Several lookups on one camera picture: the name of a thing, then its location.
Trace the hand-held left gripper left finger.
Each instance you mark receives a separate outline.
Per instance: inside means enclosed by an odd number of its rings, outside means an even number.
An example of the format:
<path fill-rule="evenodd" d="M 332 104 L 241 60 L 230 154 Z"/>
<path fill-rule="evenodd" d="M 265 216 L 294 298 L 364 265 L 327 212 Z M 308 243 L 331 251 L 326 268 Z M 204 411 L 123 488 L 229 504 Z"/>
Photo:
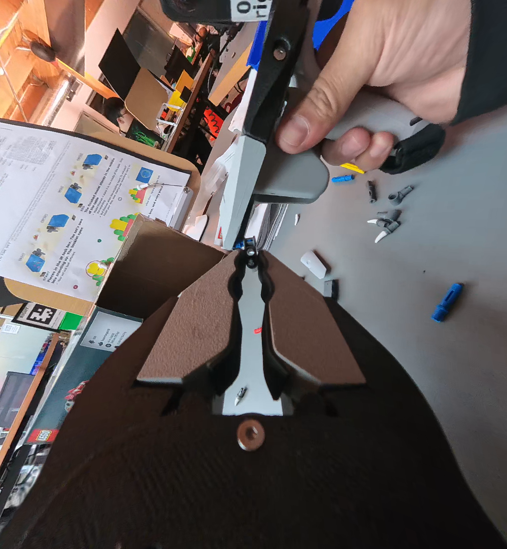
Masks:
<path fill-rule="evenodd" d="M 224 257 L 181 295 L 154 329 L 141 335 L 137 385 L 194 388 L 222 396 L 237 377 L 241 322 L 240 251 Z"/>

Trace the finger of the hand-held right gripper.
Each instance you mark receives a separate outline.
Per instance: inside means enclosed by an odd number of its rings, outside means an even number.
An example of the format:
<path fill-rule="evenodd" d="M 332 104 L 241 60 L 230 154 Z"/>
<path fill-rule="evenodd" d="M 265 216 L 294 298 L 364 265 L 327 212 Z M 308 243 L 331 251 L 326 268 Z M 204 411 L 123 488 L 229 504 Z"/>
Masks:
<path fill-rule="evenodd" d="M 231 161 L 220 208 L 222 248 L 232 250 L 266 157 L 266 146 L 247 135 L 240 135 Z"/>

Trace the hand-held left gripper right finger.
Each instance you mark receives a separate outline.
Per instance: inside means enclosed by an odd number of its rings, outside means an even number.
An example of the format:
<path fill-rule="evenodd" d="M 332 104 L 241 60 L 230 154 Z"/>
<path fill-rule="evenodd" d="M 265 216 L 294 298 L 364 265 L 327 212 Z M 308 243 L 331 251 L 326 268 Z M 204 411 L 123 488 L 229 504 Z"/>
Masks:
<path fill-rule="evenodd" d="M 323 295 L 270 252 L 259 253 L 258 276 L 263 369 L 273 400 L 365 385 Z"/>

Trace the person's right forearm black sleeve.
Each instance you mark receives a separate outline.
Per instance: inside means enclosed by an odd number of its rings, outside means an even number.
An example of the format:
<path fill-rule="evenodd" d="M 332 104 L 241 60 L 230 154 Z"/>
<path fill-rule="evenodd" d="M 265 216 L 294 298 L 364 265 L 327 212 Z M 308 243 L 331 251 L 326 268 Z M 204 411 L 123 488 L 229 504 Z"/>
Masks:
<path fill-rule="evenodd" d="M 456 125 L 507 105 L 507 1 L 471 1 L 470 41 Z"/>

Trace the white lego block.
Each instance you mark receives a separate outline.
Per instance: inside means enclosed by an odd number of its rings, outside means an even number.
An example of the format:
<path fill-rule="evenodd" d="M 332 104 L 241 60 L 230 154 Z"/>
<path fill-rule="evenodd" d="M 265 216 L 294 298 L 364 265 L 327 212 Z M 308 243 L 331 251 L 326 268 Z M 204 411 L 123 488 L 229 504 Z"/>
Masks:
<path fill-rule="evenodd" d="M 318 279 L 324 279 L 326 277 L 328 269 L 314 251 L 310 250 L 305 252 L 300 261 Z"/>

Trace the lego set box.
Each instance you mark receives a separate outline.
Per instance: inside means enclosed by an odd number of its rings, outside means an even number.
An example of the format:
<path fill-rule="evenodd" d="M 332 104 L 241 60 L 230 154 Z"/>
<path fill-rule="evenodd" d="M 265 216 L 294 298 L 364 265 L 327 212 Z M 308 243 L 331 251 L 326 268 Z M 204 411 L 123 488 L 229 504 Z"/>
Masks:
<path fill-rule="evenodd" d="M 141 324 L 140 318 L 94 307 L 70 337 L 20 444 L 52 443 L 88 381 Z"/>

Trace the grey lego pieces white teeth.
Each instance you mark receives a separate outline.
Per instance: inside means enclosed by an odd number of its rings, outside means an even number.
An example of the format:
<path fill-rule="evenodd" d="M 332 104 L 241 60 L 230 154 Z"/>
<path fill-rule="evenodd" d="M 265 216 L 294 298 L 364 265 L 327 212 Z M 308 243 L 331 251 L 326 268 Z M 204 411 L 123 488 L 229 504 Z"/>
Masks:
<path fill-rule="evenodd" d="M 375 244 L 378 244 L 384 238 L 393 234 L 401 226 L 401 214 L 402 210 L 400 209 L 388 210 L 384 212 L 379 212 L 377 218 L 373 218 L 367 221 L 368 224 L 374 225 L 381 229 L 381 231 L 374 240 Z"/>

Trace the long blue lego pin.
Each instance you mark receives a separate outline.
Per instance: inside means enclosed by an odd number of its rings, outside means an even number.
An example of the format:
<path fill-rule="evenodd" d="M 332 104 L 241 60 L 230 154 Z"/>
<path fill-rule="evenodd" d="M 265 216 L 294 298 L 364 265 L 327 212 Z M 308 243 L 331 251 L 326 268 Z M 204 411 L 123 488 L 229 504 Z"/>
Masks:
<path fill-rule="evenodd" d="M 464 289 L 463 283 L 452 284 L 449 287 L 446 295 L 442 298 L 442 300 L 436 306 L 433 314 L 431 315 L 431 319 L 437 323 L 442 323 L 448 317 L 456 301 L 462 294 L 463 289 Z"/>

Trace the person's right hand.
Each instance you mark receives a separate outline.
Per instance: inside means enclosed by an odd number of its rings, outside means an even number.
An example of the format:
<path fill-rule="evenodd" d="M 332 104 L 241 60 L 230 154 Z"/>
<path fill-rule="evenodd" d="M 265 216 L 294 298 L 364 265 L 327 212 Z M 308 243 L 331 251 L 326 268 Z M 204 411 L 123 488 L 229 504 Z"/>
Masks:
<path fill-rule="evenodd" d="M 455 117 L 467 65 L 470 1 L 354 1 L 317 53 L 321 71 L 280 124 L 276 142 L 298 154 L 320 142 L 331 165 L 380 168 L 394 146 L 386 131 L 356 127 L 325 141 L 363 87 L 435 124 Z"/>

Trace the white plastic bag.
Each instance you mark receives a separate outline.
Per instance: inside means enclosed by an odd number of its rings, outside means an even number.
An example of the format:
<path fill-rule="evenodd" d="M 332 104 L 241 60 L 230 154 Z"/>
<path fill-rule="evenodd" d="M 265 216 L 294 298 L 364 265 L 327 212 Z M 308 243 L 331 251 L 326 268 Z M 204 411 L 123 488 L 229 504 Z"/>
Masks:
<path fill-rule="evenodd" d="M 197 242 L 201 241 L 212 220 L 207 210 L 214 196 L 219 193 L 221 188 L 224 188 L 227 182 L 236 150 L 237 142 L 232 142 L 229 148 L 216 158 L 207 171 L 207 175 L 203 176 L 200 191 L 193 202 L 193 207 L 183 229 L 186 236 Z"/>

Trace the brown cardboard box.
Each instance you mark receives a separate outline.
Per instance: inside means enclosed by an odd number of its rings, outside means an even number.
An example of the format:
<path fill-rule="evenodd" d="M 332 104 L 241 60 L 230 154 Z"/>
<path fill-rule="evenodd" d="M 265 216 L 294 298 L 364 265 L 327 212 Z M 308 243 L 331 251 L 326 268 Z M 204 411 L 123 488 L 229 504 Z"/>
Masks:
<path fill-rule="evenodd" d="M 104 280 L 97 307 L 147 319 L 218 264 L 226 253 L 143 215 Z"/>

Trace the black white marker card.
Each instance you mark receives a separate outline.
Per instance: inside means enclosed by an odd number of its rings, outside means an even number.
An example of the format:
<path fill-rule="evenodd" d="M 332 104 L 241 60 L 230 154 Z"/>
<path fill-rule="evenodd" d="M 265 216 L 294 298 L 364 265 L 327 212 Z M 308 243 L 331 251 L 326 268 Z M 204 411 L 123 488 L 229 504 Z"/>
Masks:
<path fill-rule="evenodd" d="M 50 332 L 58 332 L 66 312 L 53 307 L 28 302 L 21 306 L 12 323 Z"/>

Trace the black monitor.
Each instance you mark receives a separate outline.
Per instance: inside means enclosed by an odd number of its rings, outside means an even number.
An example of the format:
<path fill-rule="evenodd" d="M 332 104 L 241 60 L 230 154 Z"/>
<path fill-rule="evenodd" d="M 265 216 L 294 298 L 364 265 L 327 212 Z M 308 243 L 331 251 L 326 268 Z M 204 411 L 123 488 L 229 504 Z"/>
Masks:
<path fill-rule="evenodd" d="M 140 64 L 134 58 L 119 29 L 99 62 L 101 73 L 114 92 L 125 100 L 140 72 Z"/>

